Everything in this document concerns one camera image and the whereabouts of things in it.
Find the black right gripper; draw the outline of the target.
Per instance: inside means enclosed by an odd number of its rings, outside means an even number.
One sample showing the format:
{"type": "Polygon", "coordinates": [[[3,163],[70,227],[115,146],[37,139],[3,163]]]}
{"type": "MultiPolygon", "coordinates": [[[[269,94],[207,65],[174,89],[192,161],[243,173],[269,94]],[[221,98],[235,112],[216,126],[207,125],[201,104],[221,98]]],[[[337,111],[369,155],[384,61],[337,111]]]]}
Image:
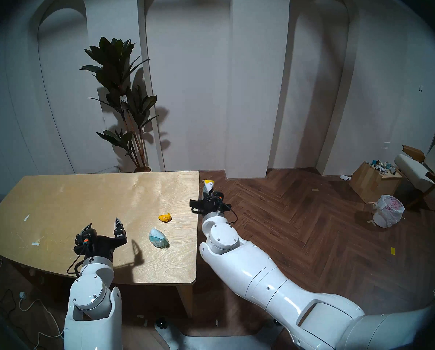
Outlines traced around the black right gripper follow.
{"type": "Polygon", "coordinates": [[[209,190],[207,187],[202,188],[202,199],[190,200],[189,207],[192,213],[198,215],[207,215],[212,212],[227,212],[231,211],[231,204],[224,203],[224,193],[214,191],[214,187],[209,190]]]}

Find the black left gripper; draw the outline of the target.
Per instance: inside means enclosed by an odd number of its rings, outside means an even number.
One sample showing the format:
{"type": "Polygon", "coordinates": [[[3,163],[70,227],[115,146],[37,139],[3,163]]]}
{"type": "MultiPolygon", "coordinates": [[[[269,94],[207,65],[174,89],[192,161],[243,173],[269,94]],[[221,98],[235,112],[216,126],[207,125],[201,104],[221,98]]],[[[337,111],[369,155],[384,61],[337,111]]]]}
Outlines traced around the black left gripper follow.
{"type": "Polygon", "coordinates": [[[87,225],[80,234],[76,235],[74,252],[76,255],[83,255],[85,259],[91,257],[103,257],[113,260],[113,253],[116,248],[127,243],[125,228],[119,218],[114,223],[114,237],[110,238],[98,235],[92,229],[92,223],[87,225]]]}

